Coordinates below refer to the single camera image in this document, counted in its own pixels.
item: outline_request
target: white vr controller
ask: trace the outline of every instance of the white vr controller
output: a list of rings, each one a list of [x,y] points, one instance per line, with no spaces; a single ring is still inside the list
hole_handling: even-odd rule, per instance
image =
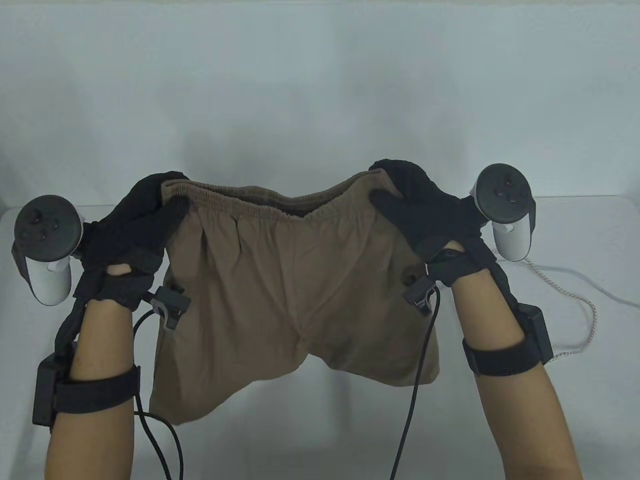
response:
[[[62,303],[71,291],[71,256],[80,245],[84,218],[65,198],[44,195],[26,204],[13,228],[13,259],[43,305]]]
[[[526,257],[536,203],[524,175],[510,165],[490,165],[480,173],[471,195],[493,223],[498,252],[514,262]],[[43,305],[57,305],[69,295],[69,262],[82,240],[83,221],[76,208],[57,195],[34,198],[18,213],[13,259],[33,296]]]
[[[478,176],[471,196],[492,223],[500,255],[511,262],[523,260],[536,227],[536,202],[524,175],[511,165],[489,165]]]

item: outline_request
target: forearm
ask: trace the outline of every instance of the forearm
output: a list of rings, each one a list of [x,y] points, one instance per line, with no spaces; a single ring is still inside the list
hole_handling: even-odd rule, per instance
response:
[[[489,271],[460,278],[452,289],[470,347],[498,350],[522,341],[522,329]],[[562,408],[542,365],[513,376],[480,376],[477,387],[508,479],[582,478]]]
[[[99,380],[133,366],[131,311],[111,300],[91,300],[80,331],[70,379]],[[59,413],[51,432],[48,480],[121,480],[131,476],[133,403],[83,415]]]

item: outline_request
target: white table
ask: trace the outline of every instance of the white table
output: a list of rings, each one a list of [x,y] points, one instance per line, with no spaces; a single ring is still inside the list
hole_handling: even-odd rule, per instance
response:
[[[638,300],[640,215],[619,197],[542,198],[531,259],[578,269],[623,298]],[[110,207],[87,207],[90,220]],[[49,433],[31,425],[35,373],[71,302],[42,307],[31,297],[10,256],[17,210],[0,221],[0,480],[40,479]],[[554,346],[580,344],[588,312],[530,271],[507,265],[520,301],[539,305]],[[74,263],[74,278],[78,278]],[[564,274],[550,274],[592,299],[600,315],[593,347],[548,371],[561,398],[588,479],[640,476],[640,311],[616,304]],[[140,308],[139,316],[145,311]],[[443,295],[436,326],[442,372],[420,389],[398,479],[501,477],[500,459],[473,377]],[[136,339],[143,398],[152,386],[156,317]],[[310,357],[295,373],[257,382],[208,417],[178,428],[186,479],[386,479],[402,432],[410,388],[393,388],[342,372]],[[162,425],[152,429],[177,478],[175,449]],[[136,428],[134,479],[163,478]]]

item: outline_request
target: human arm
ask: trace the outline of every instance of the human arm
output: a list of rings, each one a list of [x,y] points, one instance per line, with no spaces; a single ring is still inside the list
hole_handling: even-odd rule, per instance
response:
[[[111,378],[132,366],[131,311],[113,300],[89,301],[70,380]],[[133,420],[132,399],[101,412],[59,413],[51,432],[45,478],[128,479],[133,462]]]
[[[517,300],[506,278],[498,280],[499,287],[489,271],[495,273],[498,267],[481,239],[487,219],[474,199],[440,191],[409,162],[382,160],[371,167],[375,168],[386,171],[402,197],[376,190],[369,195],[371,203],[428,265],[432,280],[452,286],[468,346],[495,351],[519,344],[524,333],[511,311]],[[465,254],[441,255],[443,248]],[[509,480],[582,478],[562,409],[542,365],[507,377],[480,376],[477,387]]]
[[[83,225],[76,253],[84,273],[74,293],[74,309],[56,335],[56,352],[68,358],[70,366],[64,380],[82,383],[132,371],[132,312],[152,287],[164,248],[189,210],[187,198],[176,196],[162,203],[161,184],[175,178],[185,177],[168,172],[144,178],[107,217]],[[71,354],[76,335],[77,347]],[[101,391],[94,389],[93,395]],[[131,387],[125,393],[132,396]],[[74,401],[84,403],[85,411],[91,412],[94,404],[87,403],[82,394],[81,390]],[[59,412],[45,476],[54,480],[128,479],[132,456],[131,399],[92,413]]]
[[[452,291],[471,348],[500,350],[524,339],[488,270],[457,279]],[[512,376],[479,376],[476,384],[507,480],[582,479],[560,402],[541,364]]]

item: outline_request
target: white cable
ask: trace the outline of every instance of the white cable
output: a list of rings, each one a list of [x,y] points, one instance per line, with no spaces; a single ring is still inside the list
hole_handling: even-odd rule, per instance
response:
[[[499,262],[508,262],[508,260],[503,260],[503,259],[499,259],[498,261]],[[554,355],[554,357],[551,360],[549,360],[549,362],[553,362],[554,360],[557,360],[558,358],[562,358],[562,357],[566,357],[566,356],[578,355],[579,353],[582,353],[583,351],[587,350],[587,348],[589,348],[592,345],[593,339],[594,339],[594,337],[596,335],[596,329],[598,328],[598,310],[596,309],[596,306],[593,304],[592,301],[587,300],[585,297],[582,297],[580,295],[576,295],[574,293],[568,292],[565,289],[563,289],[560,285],[558,285],[553,280],[551,280],[547,275],[542,273],[541,272],[541,268],[536,266],[534,262],[529,260],[529,258],[525,258],[522,261],[526,262],[526,264],[522,264],[522,263],[519,263],[519,262],[510,262],[510,263],[513,263],[513,264],[521,266],[521,267],[531,268],[534,272],[536,272],[536,274],[538,274],[538,276],[540,278],[542,278],[542,280],[544,280],[546,283],[551,285],[555,290],[560,292],[562,295],[565,295],[565,296],[567,296],[569,298],[573,298],[575,300],[579,300],[579,301],[585,303],[591,309],[591,313],[593,315],[593,321],[591,322],[591,330],[589,332],[589,337],[587,338],[587,341],[585,342],[585,344],[582,347],[580,347],[578,350],[563,351],[561,353],[558,353],[558,354]]]
[[[569,275],[576,276],[576,277],[580,278],[581,280],[587,282],[589,285],[591,285],[596,290],[598,290],[601,293],[603,293],[606,296],[608,296],[613,301],[616,301],[618,303],[621,303],[622,305],[628,305],[629,307],[634,307],[634,308],[637,308],[638,310],[640,310],[640,304],[634,303],[634,302],[629,301],[629,300],[624,300],[623,298],[620,298],[619,296],[614,295],[613,293],[609,292],[608,290],[605,290],[603,287],[598,285],[596,282],[594,282],[588,276],[586,276],[583,273],[580,273],[579,271],[572,270],[570,268],[565,268],[565,267],[550,267],[550,266],[546,266],[546,265],[536,265],[536,267],[538,268],[538,270],[558,271],[558,272],[568,273]]]

